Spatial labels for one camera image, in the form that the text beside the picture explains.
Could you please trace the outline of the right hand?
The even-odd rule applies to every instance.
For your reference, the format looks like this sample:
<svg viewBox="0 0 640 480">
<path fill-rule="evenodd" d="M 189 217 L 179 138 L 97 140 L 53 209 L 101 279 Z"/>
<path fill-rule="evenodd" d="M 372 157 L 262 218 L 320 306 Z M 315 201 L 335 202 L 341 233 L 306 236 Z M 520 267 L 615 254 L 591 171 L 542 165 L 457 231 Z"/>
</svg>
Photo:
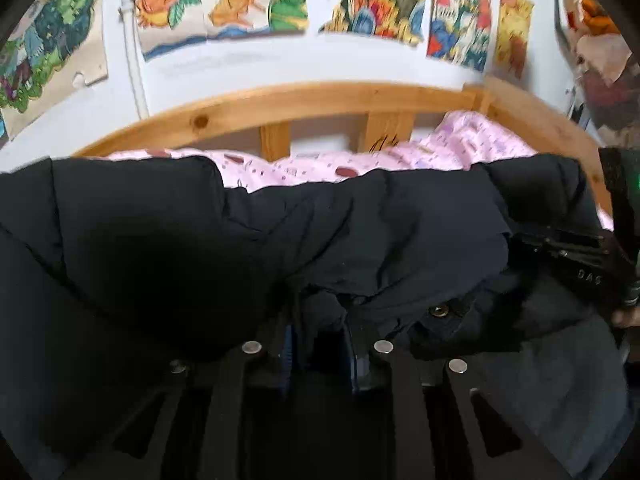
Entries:
<svg viewBox="0 0 640 480">
<path fill-rule="evenodd" d="M 640 326 L 640 308 L 617 310 L 612 314 L 612 323 L 621 328 Z"/>
</svg>

